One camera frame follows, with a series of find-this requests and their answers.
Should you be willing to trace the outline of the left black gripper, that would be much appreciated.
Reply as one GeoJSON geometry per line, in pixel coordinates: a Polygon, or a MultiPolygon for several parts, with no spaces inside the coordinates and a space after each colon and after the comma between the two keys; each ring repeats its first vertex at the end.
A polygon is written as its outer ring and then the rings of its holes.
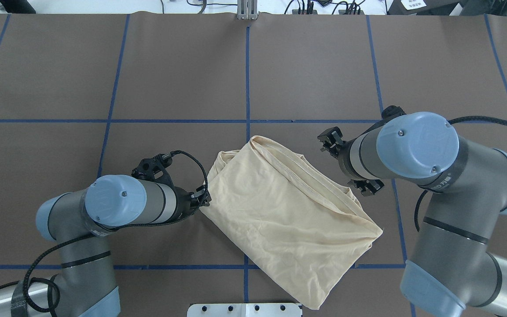
{"type": "Polygon", "coordinates": [[[210,206],[210,202],[212,201],[207,185],[201,185],[195,192],[187,192],[179,187],[174,187],[173,190],[176,196],[176,208],[172,216],[173,221],[193,214],[200,207],[210,206]]]}

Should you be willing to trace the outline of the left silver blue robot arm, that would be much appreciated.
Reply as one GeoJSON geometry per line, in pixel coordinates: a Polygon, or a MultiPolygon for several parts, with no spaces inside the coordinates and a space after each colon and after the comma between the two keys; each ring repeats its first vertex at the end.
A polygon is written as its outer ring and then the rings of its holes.
{"type": "Polygon", "coordinates": [[[118,316],[120,291],[107,237],[177,223],[209,202],[206,184],[187,192],[128,175],[105,175],[46,201],[36,226],[55,246],[22,279],[0,286],[0,317],[118,316]]]}

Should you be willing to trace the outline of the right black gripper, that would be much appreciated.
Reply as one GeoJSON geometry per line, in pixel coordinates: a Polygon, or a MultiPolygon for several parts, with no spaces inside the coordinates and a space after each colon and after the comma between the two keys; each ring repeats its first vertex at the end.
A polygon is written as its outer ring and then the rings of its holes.
{"type": "Polygon", "coordinates": [[[318,141],[322,143],[320,151],[328,152],[332,157],[337,157],[341,171],[350,179],[348,181],[350,187],[358,189],[361,195],[365,197],[376,195],[384,188],[384,182],[381,179],[357,178],[357,173],[350,159],[353,140],[346,142],[342,137],[343,134],[339,127],[324,130],[317,137],[318,141]]]}

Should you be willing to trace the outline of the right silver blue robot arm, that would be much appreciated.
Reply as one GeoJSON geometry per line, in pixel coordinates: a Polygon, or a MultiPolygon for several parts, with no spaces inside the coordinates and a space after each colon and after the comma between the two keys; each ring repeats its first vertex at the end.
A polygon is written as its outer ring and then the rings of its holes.
{"type": "Polygon", "coordinates": [[[495,117],[447,120],[390,107],[352,140],[343,140],[338,127],[318,140],[364,196],[387,179],[431,192],[401,279],[408,301],[436,317],[460,317],[467,307],[507,317],[507,258],[487,250],[499,217],[507,215],[507,153],[460,136],[454,125],[466,121],[507,126],[495,117]]]}

